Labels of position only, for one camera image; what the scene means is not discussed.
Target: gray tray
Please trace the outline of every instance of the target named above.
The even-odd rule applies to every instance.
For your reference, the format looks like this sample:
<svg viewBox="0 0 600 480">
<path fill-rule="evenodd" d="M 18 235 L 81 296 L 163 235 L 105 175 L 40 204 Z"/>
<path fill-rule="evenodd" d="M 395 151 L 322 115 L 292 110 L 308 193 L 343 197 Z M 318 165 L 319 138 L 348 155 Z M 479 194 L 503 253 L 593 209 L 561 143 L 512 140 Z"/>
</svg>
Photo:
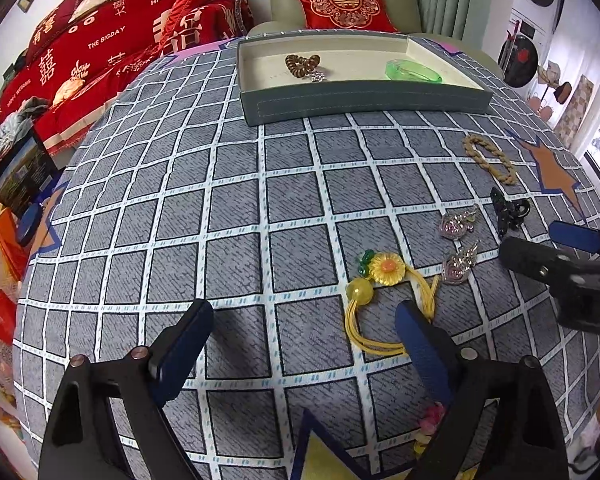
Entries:
<svg viewBox="0 0 600 480">
<path fill-rule="evenodd" d="M 238 84 L 249 126 L 289 119 L 379 110 L 485 113 L 493 92 L 442 57 L 400 34 L 306 30 L 242 40 Z M 293 77 L 288 54 L 319 54 L 327 81 Z M 438 72 L 442 84 L 392 81 L 386 62 L 410 59 Z"/>
</svg>

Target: orange star pattern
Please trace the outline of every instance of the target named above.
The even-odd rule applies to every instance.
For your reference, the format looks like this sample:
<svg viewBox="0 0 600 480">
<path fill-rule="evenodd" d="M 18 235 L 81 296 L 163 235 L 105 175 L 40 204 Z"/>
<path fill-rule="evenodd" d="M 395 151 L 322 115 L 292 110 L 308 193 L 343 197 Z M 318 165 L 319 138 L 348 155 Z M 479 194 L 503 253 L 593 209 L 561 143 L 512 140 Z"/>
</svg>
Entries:
<svg viewBox="0 0 600 480">
<path fill-rule="evenodd" d="M 507 133 L 517 140 L 518 144 L 528 150 L 536 161 L 536 171 L 538 172 L 538 182 L 543 193 L 558 194 L 562 193 L 571 205 L 576 208 L 584 221 L 584 215 L 576 189 L 582 184 L 575 180 L 558 162 L 555 153 L 552 152 L 540 137 L 536 136 L 536 143 L 527 142 L 521 139 L 513 132 L 507 130 Z"/>
</svg>

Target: table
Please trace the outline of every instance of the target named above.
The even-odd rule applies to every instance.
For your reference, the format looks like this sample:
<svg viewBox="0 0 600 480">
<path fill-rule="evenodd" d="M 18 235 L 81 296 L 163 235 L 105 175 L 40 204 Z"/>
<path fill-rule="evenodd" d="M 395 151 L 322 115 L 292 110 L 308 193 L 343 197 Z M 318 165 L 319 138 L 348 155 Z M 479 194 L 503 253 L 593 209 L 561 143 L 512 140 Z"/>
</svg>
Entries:
<svg viewBox="0 0 600 480">
<path fill-rule="evenodd" d="M 465 54 L 417 41 L 493 89 L 488 115 L 369 112 L 250 128 L 235 41 L 158 60 L 119 97 L 64 175 L 51 217 L 61 243 L 33 258 L 18 306 L 15 383 L 35 461 L 71 355 L 120 358 L 204 297 L 216 330 L 165 408 L 203 478 L 288 478 L 305 408 L 363 470 L 403 465 L 430 401 L 407 358 L 351 347 L 345 286 L 369 248 L 439 273 L 455 249 L 437 233 L 441 213 L 474 203 L 462 244 L 480 240 L 478 265 L 467 283 L 440 287 L 434 324 L 484 357 L 538 355 L 566 440 L 578 434 L 599 395 L 600 338 L 558 327 L 546 287 L 500 266 L 494 180 L 462 139 L 489 137 L 513 161 L 520 182 L 504 191 L 532 202 L 513 235 L 551 244 L 551 221 L 582 222 L 581 212 L 600 226 L 600 199 L 502 81 Z M 566 199 L 570 187 L 546 190 L 532 151 L 507 130 L 555 154 L 582 183 L 581 209 Z M 411 295 L 409 283 L 378 288 L 362 333 L 395 341 L 394 307 Z M 146 478 L 122 406 L 112 405 L 136 477 Z M 480 459 L 494 413 L 485 408 L 466 466 Z"/>
</svg>

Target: red bedding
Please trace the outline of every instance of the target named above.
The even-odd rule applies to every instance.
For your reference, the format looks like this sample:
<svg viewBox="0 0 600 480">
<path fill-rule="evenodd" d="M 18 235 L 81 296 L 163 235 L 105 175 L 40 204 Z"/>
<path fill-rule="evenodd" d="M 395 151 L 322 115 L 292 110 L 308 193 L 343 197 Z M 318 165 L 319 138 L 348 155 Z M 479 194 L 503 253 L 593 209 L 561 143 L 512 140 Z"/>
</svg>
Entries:
<svg viewBox="0 0 600 480">
<path fill-rule="evenodd" d="M 189 0 L 179 26 L 160 44 L 162 29 L 177 0 L 113 0 L 72 24 L 29 67 L 20 72 L 0 100 L 0 122 L 30 97 L 53 100 L 69 78 L 86 85 L 72 99 L 51 108 L 35 129 L 52 155 L 80 142 L 119 92 L 159 56 L 196 44 L 233 38 L 239 31 L 233 17 L 234 0 Z M 253 26 L 246 0 L 242 13 Z"/>
</svg>

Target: yellow tassel ornament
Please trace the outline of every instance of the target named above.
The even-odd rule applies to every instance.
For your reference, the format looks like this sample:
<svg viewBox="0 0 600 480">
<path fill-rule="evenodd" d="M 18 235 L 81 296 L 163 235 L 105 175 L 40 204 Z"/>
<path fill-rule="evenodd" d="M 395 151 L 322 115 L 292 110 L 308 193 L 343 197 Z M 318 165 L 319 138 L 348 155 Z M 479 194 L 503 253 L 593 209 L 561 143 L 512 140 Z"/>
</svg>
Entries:
<svg viewBox="0 0 600 480">
<path fill-rule="evenodd" d="M 358 330 L 356 320 L 358 307 L 365 306 L 371 302 L 374 294 L 372 280 L 382 285 L 393 286 L 400 283 L 405 273 L 409 272 L 420 285 L 422 305 L 419 305 L 419 307 L 427 320 L 431 322 L 435 312 L 434 295 L 440 277 L 436 276 L 431 286 L 429 286 L 427 280 L 417 270 L 405 264 L 404 260 L 398 254 L 375 253 L 371 250 L 365 251 L 361 257 L 358 272 L 361 277 L 354 278 L 347 285 L 347 299 L 349 300 L 349 305 L 345 313 L 345 330 L 347 336 L 360 349 L 369 354 L 384 357 L 406 354 L 404 345 L 401 343 L 384 343 L 364 337 Z"/>
</svg>

